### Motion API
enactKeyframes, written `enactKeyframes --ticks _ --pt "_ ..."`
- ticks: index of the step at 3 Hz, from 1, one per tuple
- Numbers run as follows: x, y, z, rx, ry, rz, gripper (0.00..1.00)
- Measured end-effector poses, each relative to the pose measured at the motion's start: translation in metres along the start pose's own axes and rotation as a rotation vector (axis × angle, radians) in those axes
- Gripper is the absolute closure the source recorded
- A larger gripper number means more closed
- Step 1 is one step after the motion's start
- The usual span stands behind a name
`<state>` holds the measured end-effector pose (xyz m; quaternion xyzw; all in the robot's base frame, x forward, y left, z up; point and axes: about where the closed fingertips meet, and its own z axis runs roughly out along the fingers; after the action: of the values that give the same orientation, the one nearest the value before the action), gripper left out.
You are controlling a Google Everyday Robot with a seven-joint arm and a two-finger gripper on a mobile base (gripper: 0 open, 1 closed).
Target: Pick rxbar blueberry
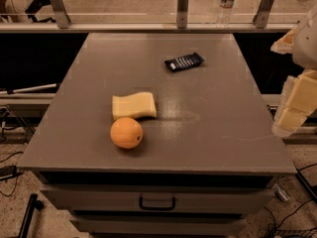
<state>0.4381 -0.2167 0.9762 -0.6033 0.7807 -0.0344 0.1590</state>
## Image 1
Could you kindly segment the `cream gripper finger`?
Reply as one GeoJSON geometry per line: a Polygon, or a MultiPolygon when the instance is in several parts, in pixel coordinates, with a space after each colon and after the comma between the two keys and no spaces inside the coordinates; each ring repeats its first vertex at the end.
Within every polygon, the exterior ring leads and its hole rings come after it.
{"type": "Polygon", "coordinates": [[[273,118],[272,133],[287,138],[295,133],[317,109],[317,71],[305,69],[297,77],[289,76],[280,95],[273,118]]]}
{"type": "Polygon", "coordinates": [[[282,38],[272,44],[270,50],[274,53],[285,55],[293,52],[293,39],[295,29],[288,31],[282,38]]]}

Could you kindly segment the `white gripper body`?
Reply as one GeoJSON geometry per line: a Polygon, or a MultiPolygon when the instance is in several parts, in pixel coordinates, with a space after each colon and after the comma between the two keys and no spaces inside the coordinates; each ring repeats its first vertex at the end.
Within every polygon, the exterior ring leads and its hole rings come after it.
{"type": "Polygon", "coordinates": [[[292,59],[305,68],[317,68],[317,5],[299,21],[293,39],[292,59]]]}

